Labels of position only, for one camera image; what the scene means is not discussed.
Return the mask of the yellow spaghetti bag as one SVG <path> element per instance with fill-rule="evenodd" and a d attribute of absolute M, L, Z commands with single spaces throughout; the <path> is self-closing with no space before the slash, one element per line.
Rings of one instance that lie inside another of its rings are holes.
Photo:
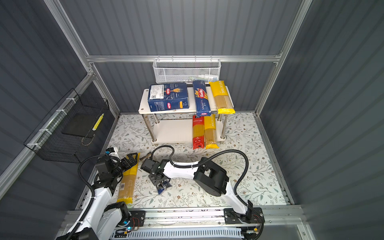
<path fill-rule="evenodd" d="M 133 157 L 137 161 L 137 164 L 123 173 L 123 178 L 118 192 L 117 202 L 132 204 L 134 198 L 134 190 L 139 166 L 140 153 L 128 154 L 126 155 L 126 157 Z"/>

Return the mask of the red spaghetti bag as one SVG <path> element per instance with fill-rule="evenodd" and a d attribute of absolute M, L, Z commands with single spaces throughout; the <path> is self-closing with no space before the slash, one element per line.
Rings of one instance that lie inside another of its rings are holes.
<path fill-rule="evenodd" d="M 193 116 L 193 149 L 205 147 L 205 124 L 204 117 Z"/>

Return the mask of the yellow Pasta Time bag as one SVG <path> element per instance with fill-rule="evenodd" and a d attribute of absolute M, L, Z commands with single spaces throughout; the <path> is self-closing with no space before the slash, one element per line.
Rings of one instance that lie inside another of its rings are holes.
<path fill-rule="evenodd" d="M 234 109 L 232 100 L 229 96 L 224 81 L 210 82 L 210 87 L 218 109 L 218 114 L 235 114 L 236 111 Z"/>
<path fill-rule="evenodd" d="M 206 149 L 218 149 L 215 114 L 204 117 Z"/>

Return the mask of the dark blue Barilla box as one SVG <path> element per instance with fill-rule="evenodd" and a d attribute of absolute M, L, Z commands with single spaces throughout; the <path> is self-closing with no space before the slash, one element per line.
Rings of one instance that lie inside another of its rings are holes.
<path fill-rule="evenodd" d="M 151 112 L 180 110 L 189 108 L 188 87 L 186 83 L 151 85 L 148 104 Z"/>

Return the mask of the blue Barilla spaghetti box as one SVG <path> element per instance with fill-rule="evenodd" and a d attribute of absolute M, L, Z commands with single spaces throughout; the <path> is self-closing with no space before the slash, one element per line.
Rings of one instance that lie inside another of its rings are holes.
<path fill-rule="evenodd" d="M 211 116 L 211 108 L 206 90 L 206 83 L 203 80 L 193 81 L 195 103 L 198 117 Z"/>

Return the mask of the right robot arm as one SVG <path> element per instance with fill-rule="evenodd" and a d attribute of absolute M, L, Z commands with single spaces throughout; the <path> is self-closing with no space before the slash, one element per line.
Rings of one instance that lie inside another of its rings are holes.
<path fill-rule="evenodd" d="M 193 180 L 206 193 L 214 197 L 222 197 L 231 207 L 224 209 L 226 224 L 262 224 L 261 213 L 253 208 L 251 202 L 243 203 L 235 194 L 227 171 L 216 163 L 209 161 L 199 167 L 196 163 L 180 163 L 182 168 L 174 167 L 169 160 L 161 162 L 147 158 L 141 170 L 149 174 L 149 179 L 159 194 L 170 188 L 171 179 L 181 178 Z"/>

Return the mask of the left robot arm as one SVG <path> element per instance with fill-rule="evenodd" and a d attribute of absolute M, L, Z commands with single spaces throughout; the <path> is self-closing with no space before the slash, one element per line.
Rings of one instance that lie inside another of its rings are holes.
<path fill-rule="evenodd" d="M 89 160 L 97 159 L 100 179 L 90 184 L 83 175 L 82 167 Z M 87 206 L 66 234 L 58 236 L 58 240 L 108 240 L 115 228 L 128 228 L 132 231 L 135 226 L 133 217 L 127 205 L 122 203 L 109 204 L 119 179 L 123 173 L 136 166 L 140 154 L 128 154 L 120 159 L 116 152 L 107 151 L 105 155 L 96 155 L 82 161 L 78 167 L 78 175 L 91 191 Z"/>

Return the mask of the white two-tier shelf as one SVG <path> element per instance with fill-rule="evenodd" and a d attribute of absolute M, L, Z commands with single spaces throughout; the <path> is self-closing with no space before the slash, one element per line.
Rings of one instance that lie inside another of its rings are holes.
<path fill-rule="evenodd" d="M 189 119 L 172 119 L 159 120 L 158 114 L 175 115 L 197 113 L 196 103 L 194 100 L 194 89 L 188 88 L 189 105 L 188 109 L 169 110 L 160 112 L 151 112 L 148 104 L 149 89 L 143 91 L 142 99 L 139 106 L 139 114 L 142 116 L 148 132 L 151 135 L 152 143 L 157 145 L 191 143 L 193 139 L 193 120 Z"/>

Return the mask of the yellow tag in basket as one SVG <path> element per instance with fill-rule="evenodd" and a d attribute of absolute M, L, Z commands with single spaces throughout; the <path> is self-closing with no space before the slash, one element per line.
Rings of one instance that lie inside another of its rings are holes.
<path fill-rule="evenodd" d="M 99 116 L 99 118 L 97 119 L 97 121 L 95 122 L 95 124 L 94 124 L 94 126 L 93 126 L 93 128 L 92 128 L 92 131 L 95 132 L 95 131 L 98 129 L 98 127 L 99 127 L 100 123 L 102 122 L 103 118 L 104 118 L 104 113 L 102 113 L 102 114 Z"/>

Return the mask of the floral table mat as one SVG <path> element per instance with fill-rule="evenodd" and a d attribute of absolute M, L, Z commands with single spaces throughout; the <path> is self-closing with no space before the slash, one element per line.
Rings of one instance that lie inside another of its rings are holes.
<path fill-rule="evenodd" d="M 140 153 L 142 156 L 155 149 L 145 122 L 140 115 L 121 115 L 107 147 L 117 147 L 119 156 Z M 243 200 L 255 206 L 285 205 L 280 184 L 271 164 L 265 144 L 253 113 L 230 115 L 226 124 L 226 139 L 219 143 L 219 150 L 236 149 L 242 154 L 225 154 L 215 158 L 215 163 L 224 168 L 232 183 L 240 180 L 244 171 L 245 158 L 249 169 L 237 189 Z M 137 173 L 131 208 L 193 208 L 225 207 L 226 201 L 214 197 L 201 189 L 197 183 L 186 179 L 172 179 L 171 187 L 159 194 L 142 170 Z"/>

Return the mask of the items in white basket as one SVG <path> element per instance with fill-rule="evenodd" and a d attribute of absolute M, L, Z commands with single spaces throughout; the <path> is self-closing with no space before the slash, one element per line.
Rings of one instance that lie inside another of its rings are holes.
<path fill-rule="evenodd" d="M 175 82 L 191 83 L 193 81 L 204 81 L 205 83 L 218 81 L 219 75 L 198 75 L 198 76 L 176 76 Z"/>

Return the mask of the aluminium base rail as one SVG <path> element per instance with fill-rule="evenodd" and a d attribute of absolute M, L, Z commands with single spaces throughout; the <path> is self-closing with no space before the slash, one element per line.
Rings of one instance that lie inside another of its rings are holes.
<path fill-rule="evenodd" d="M 142 209 L 144 217 L 135 216 L 140 221 L 139 229 L 158 228 L 203 228 L 203 227 L 253 227 L 259 221 L 250 224 L 231 220 L 224 213 L 224 207 L 200 208 L 163 208 Z M 262 206 L 265 218 L 264 226 L 300 225 L 308 220 L 300 205 Z"/>

